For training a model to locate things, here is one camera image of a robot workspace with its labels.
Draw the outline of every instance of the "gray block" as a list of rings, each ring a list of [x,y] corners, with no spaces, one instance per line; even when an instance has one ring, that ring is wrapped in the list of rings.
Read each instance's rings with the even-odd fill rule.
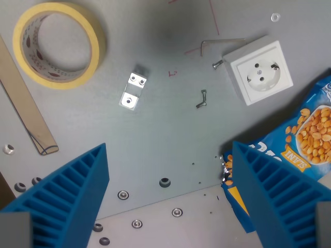
[[[331,247],[331,201],[317,203],[316,215],[316,238],[318,248]]]
[[[0,213],[0,241],[0,246],[5,248],[32,248],[30,213]]]

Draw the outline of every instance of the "masking tape roll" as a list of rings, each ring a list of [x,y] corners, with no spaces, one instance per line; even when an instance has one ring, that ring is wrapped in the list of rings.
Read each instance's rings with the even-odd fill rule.
[[[43,20],[53,13],[73,18],[85,30],[91,54],[84,69],[74,72],[60,70],[40,52],[38,31]],[[37,83],[54,89],[71,89],[92,77],[106,52],[106,39],[99,21],[83,7],[72,3],[44,3],[22,14],[14,29],[13,49],[22,69]]]

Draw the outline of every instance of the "blue snack bag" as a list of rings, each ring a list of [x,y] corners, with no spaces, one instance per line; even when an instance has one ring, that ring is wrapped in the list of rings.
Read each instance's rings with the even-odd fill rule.
[[[292,118],[249,146],[315,180],[331,171],[331,76],[314,85]],[[224,160],[232,172],[232,151]],[[222,188],[244,230],[255,231],[232,174]]]

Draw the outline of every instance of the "ribbed plastic part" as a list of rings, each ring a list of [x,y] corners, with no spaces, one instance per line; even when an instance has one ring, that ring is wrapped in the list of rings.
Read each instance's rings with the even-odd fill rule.
[[[263,247],[317,247],[315,208],[331,191],[294,166],[233,143],[233,180]]]
[[[109,182],[106,145],[51,173],[2,212],[30,212],[34,247],[86,247]]]

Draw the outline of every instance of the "power socket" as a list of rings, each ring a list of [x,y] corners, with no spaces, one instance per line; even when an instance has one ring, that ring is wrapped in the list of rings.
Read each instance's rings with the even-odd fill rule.
[[[223,56],[223,61],[247,105],[293,86],[280,43],[270,36]]]

